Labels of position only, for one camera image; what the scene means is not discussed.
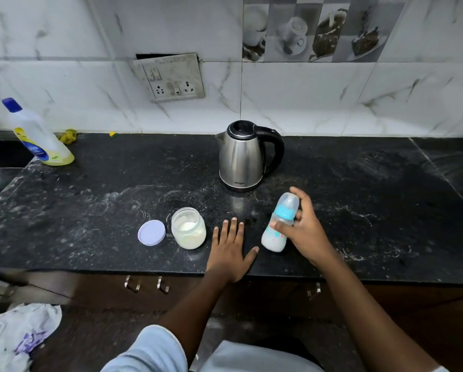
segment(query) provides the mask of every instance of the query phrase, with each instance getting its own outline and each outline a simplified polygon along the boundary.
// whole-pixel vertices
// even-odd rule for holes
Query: kettle handle
[[[285,152],[285,143],[282,136],[275,130],[264,126],[255,125],[254,131],[257,134],[260,142],[272,142],[275,145],[275,156],[272,162],[264,168],[264,175],[269,175],[281,163]]]

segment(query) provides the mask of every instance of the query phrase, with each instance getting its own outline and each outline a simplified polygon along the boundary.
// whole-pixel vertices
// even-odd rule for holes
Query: kettle lid
[[[228,125],[227,133],[233,139],[247,141],[257,137],[255,126],[251,121],[238,120]]]

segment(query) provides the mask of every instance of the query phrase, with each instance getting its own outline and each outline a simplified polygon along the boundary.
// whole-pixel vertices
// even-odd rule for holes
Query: yellow scrubber
[[[76,141],[77,131],[74,129],[67,129],[66,133],[61,134],[59,137],[59,141],[64,143],[65,145],[69,145]]]

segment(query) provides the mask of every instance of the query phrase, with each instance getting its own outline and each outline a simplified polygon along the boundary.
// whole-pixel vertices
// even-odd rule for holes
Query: finger
[[[286,237],[292,238],[294,230],[292,226],[287,225],[286,223],[280,222],[280,221],[272,221],[269,226],[273,229],[276,230]]]
[[[238,224],[238,231],[236,232],[236,237],[235,237],[235,244],[240,245],[240,247],[243,245],[243,231],[245,229],[245,225],[243,222],[240,222]]]
[[[219,244],[218,235],[219,235],[219,227],[216,226],[214,227],[214,230],[212,231],[212,244],[210,245],[211,248]]]
[[[228,241],[235,242],[235,237],[236,237],[236,218],[233,217],[231,219],[231,224],[230,224],[230,232],[228,234]]]
[[[302,206],[302,215],[306,216],[310,213],[314,214],[314,208],[312,207],[311,198],[302,189],[296,187],[290,187],[290,192],[300,198],[300,206]]]
[[[243,274],[242,277],[247,274],[252,263],[255,261],[257,254],[259,253],[259,247],[255,246],[247,253],[247,256],[243,259]]]
[[[221,236],[219,237],[219,243],[224,244],[228,239],[228,219],[223,221],[223,228],[221,229]]]

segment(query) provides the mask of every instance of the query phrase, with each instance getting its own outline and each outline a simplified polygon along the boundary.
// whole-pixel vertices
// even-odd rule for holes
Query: hand
[[[249,271],[259,252],[259,247],[255,246],[243,258],[244,225],[243,222],[240,222],[237,231],[236,222],[236,218],[231,219],[230,231],[228,232],[228,220],[223,221],[219,242],[219,227],[214,227],[209,260],[207,261],[206,272],[219,271],[226,275],[228,282],[237,282],[242,279],[245,273]]]
[[[302,208],[297,211],[293,226],[279,221],[271,222],[270,226],[292,240],[305,258],[319,266],[336,252],[326,237],[323,226],[316,218],[309,196],[295,187],[290,187],[290,192],[300,198]]]

